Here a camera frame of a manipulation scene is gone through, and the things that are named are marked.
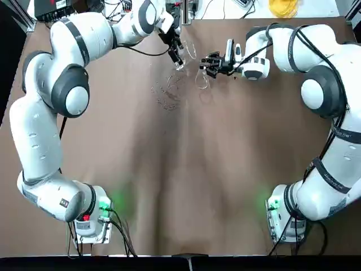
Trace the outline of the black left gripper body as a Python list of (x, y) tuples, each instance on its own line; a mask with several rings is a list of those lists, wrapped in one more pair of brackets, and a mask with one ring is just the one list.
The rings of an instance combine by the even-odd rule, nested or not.
[(158, 33), (158, 36), (161, 38), (161, 40), (164, 44), (168, 45), (169, 47), (173, 47), (173, 38), (175, 36), (180, 37), (180, 33), (174, 27), (170, 27), (170, 29), (166, 33), (164, 33), (163, 31), (160, 31)]

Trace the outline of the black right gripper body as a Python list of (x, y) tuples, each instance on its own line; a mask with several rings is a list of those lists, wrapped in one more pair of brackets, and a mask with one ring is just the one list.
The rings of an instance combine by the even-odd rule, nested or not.
[(220, 57), (218, 63), (217, 73), (229, 76), (234, 69), (235, 58), (233, 55), (230, 57)]

